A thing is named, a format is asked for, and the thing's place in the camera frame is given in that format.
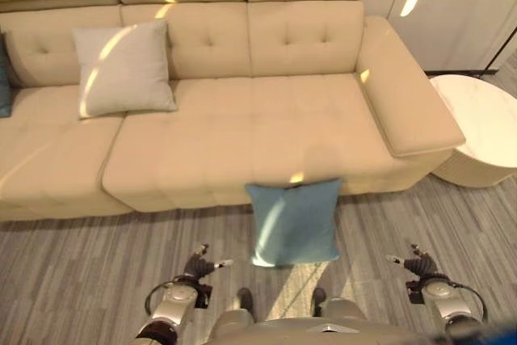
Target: sectional sofa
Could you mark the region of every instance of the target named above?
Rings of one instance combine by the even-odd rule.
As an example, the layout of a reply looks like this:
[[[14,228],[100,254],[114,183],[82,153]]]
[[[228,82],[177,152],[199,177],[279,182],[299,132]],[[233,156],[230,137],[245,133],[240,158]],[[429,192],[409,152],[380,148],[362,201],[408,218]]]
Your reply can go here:
[[[401,191],[464,142],[360,0],[0,0],[0,11],[13,86],[1,220],[246,204],[246,183]],[[178,109],[80,120],[72,28],[153,19],[167,22]]]

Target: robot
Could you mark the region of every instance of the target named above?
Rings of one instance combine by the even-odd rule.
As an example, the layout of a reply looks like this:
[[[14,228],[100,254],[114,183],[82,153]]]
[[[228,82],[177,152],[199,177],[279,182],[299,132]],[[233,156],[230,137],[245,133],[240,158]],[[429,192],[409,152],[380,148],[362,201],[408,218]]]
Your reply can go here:
[[[386,259],[403,266],[418,276],[406,282],[412,303],[424,304],[435,324],[443,332],[438,339],[416,334],[390,325],[369,322],[359,306],[340,297],[327,298],[321,288],[316,288],[311,301],[309,318],[285,318],[255,322],[253,298],[250,290],[238,292],[240,309],[223,313],[212,328],[206,345],[237,344],[467,344],[482,340],[492,332],[484,329],[488,319],[485,302],[468,286],[451,281],[440,274],[434,259],[425,251],[412,245],[416,258],[401,259],[387,255]],[[208,307],[212,287],[200,284],[200,279],[220,267],[232,264],[231,260],[212,263],[203,259],[208,245],[204,244],[187,261],[183,274],[172,281],[159,284],[145,300],[149,321],[141,328],[131,345],[175,345],[194,308]],[[151,313],[150,298],[155,291],[165,292],[158,307]],[[482,321],[475,318],[458,288],[467,288],[480,297],[483,305]],[[515,341],[515,333],[510,341]]]

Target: gray carpet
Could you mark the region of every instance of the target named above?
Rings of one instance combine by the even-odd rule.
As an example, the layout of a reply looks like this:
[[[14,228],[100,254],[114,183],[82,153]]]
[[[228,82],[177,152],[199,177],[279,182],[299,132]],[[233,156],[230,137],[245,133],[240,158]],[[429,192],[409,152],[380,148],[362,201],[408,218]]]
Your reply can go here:
[[[509,63],[517,69],[517,56]],[[517,96],[512,66],[486,79]],[[493,322],[517,320],[515,177],[468,189],[429,176],[400,193],[344,196],[335,220],[341,259],[283,269],[250,264],[250,206],[0,223],[0,343],[128,343],[145,322],[147,292],[179,274],[201,242],[210,244],[209,259],[235,264],[209,276],[211,305],[196,310],[183,344],[202,343],[241,286],[254,293],[260,320],[306,315],[320,284],[356,301],[373,321],[433,333],[425,308],[407,300],[412,276],[384,261],[385,254],[409,256],[410,242],[477,289]]]

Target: cabinet door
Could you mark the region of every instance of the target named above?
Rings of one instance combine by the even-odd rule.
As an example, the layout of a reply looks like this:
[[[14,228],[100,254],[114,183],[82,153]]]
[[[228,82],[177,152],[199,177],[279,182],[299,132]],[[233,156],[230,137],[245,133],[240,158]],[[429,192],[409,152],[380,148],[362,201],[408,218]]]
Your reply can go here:
[[[401,17],[405,2],[389,21],[425,70],[484,69],[517,24],[517,0],[418,0]]]

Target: white pillow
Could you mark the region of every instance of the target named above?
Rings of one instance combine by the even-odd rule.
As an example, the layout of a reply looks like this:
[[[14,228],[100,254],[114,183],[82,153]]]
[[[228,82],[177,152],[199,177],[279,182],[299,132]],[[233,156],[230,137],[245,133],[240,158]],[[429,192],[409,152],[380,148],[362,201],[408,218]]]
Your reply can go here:
[[[122,111],[174,111],[166,56],[166,21],[74,28],[81,65],[79,117]]]

